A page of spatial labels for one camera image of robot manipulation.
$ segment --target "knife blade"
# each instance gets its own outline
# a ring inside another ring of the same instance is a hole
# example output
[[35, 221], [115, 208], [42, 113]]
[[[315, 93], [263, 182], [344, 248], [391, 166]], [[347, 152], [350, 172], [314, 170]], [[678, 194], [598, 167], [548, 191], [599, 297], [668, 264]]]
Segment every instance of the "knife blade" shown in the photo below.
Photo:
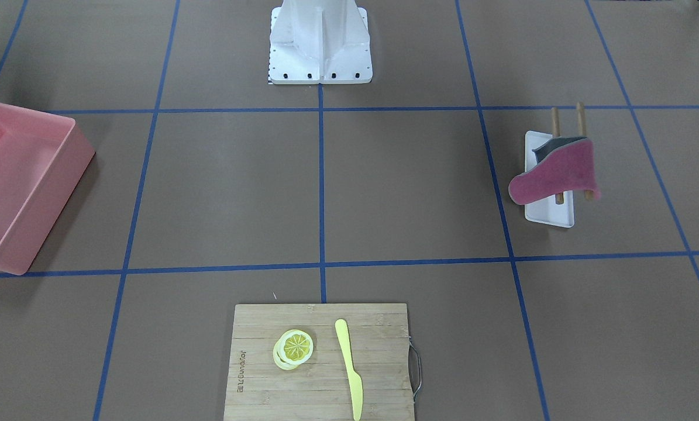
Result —
[[352, 395], [352, 418], [354, 421], [360, 421], [362, 416], [362, 402], [363, 402], [363, 390], [362, 390], [362, 378], [354, 370], [354, 364], [352, 363], [352, 345], [349, 341], [349, 327], [347, 326], [347, 321], [343, 318], [339, 318], [336, 323], [333, 324], [336, 328], [336, 337], [339, 339], [339, 346], [342, 349], [342, 356], [344, 356], [344, 366], [347, 369], [347, 379], [349, 379], [349, 394]]

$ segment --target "cutting board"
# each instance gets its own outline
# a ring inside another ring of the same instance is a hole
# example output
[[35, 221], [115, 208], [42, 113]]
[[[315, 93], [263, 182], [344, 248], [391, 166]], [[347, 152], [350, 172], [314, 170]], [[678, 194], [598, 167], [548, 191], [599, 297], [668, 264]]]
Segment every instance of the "cutting board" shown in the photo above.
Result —
[[[362, 377], [362, 420], [414, 421], [406, 304], [235, 306], [225, 421], [352, 421], [352, 397], [333, 328], [347, 320], [354, 369]], [[295, 370], [274, 364], [285, 331], [312, 336], [312, 357]]]

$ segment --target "pink cloth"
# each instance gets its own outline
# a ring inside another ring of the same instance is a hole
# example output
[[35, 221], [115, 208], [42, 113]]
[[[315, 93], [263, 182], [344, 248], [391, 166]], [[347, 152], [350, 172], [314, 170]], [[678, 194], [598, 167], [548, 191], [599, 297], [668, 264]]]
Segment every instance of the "pink cloth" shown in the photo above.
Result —
[[550, 152], [530, 171], [510, 181], [508, 192], [519, 205], [561, 194], [569, 190], [592, 190], [601, 198], [593, 168], [593, 143], [582, 139]]

